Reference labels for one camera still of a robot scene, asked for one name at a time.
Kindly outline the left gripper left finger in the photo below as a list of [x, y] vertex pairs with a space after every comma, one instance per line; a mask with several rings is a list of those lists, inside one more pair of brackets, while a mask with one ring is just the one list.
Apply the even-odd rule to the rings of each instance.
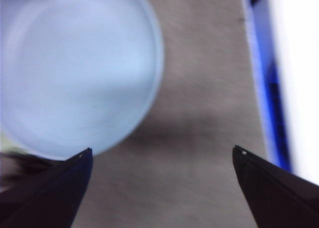
[[0, 194], [2, 228], [69, 228], [87, 191], [92, 149], [65, 160], [10, 154], [29, 177], [7, 176], [19, 183]]

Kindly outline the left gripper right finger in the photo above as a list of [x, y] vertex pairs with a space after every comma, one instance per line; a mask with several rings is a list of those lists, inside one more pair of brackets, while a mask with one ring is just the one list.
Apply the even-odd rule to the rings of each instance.
[[260, 228], [317, 228], [319, 187], [235, 146], [239, 186]]

